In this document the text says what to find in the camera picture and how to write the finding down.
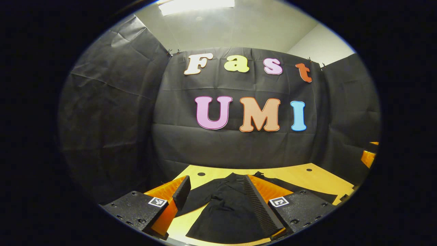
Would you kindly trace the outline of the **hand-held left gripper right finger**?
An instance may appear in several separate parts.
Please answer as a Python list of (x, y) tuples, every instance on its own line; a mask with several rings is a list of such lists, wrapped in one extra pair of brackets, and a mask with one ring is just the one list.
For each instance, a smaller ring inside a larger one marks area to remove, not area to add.
[(244, 176), (243, 187), (263, 234), (272, 241), (308, 228), (336, 208), (307, 189), (290, 191), (253, 175)]

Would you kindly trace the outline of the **ceiling light panel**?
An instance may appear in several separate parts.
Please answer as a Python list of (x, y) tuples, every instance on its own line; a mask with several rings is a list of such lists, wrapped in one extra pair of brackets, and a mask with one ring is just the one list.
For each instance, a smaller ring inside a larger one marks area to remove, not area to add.
[(168, 16), (194, 10), (233, 8), (235, 0), (159, 0), (156, 4), (162, 15)]

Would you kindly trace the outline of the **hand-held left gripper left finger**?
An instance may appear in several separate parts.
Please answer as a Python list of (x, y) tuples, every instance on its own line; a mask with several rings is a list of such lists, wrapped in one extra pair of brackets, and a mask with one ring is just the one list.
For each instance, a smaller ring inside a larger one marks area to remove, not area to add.
[(145, 193), (128, 192), (101, 207), (131, 227), (166, 240), (167, 230), (183, 208), (190, 190), (190, 177), (183, 176)]

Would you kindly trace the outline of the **black garment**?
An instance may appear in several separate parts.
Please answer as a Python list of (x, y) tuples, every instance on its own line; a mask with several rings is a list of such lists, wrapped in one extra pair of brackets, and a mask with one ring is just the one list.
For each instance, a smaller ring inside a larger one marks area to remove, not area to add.
[[(195, 189), (187, 197), (177, 217), (202, 208), (191, 226), (186, 226), (187, 237), (219, 244), (242, 244), (269, 238), (263, 234), (253, 207), (243, 187), (245, 175), (231, 173), (225, 178), (214, 179)], [(265, 177), (261, 172), (253, 176), (290, 191), (303, 188), (277, 178)], [(332, 203), (337, 195), (307, 189)]]

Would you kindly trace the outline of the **black backdrop cloth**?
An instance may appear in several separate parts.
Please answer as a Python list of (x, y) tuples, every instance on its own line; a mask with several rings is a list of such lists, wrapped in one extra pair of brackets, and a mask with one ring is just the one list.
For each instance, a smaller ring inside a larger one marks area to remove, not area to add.
[(176, 178), (189, 165), (262, 169), (313, 163), (361, 185), (381, 110), (356, 54), (323, 68), (249, 47), (168, 55), (131, 15), (78, 59), (61, 92), (59, 141), (96, 203)]

